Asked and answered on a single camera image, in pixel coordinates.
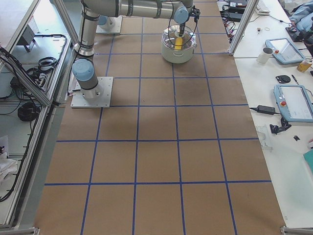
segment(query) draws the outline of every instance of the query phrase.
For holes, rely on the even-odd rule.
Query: white cup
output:
[[[272,56],[273,49],[270,47],[264,47],[262,49],[261,54],[259,54],[258,58],[256,59],[257,62],[261,64],[265,64],[267,60]]]

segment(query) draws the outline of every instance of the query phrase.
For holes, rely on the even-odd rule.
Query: person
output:
[[[313,0],[300,6],[296,12],[289,17],[293,27],[296,27],[300,32],[311,32],[313,17]]]

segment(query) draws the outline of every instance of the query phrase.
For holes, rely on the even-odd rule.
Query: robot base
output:
[[[122,16],[115,18],[115,25],[108,30],[102,29],[100,26],[97,26],[96,33],[97,34],[112,34],[112,33],[120,34],[121,27],[122,27],[122,20],[123,20]]]
[[[85,99],[81,92],[74,92],[72,99],[72,108],[108,108],[110,107],[113,77],[98,77],[99,84],[103,87],[101,96],[95,99]],[[76,89],[79,90],[80,86],[77,83]]]

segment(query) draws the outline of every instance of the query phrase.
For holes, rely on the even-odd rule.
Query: pen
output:
[[[292,78],[294,79],[294,81],[299,85],[297,79],[295,79],[295,77],[294,77],[293,75],[291,75],[291,76],[292,76]]]

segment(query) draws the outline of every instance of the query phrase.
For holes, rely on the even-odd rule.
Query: blue joint cap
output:
[[[108,17],[107,16],[100,16],[98,25],[105,25],[108,22]]]
[[[93,77],[93,64],[86,59],[76,60],[72,66],[72,72],[78,81],[87,82]]]
[[[174,21],[178,24],[185,23],[188,20],[189,12],[185,6],[181,6],[174,14]]]

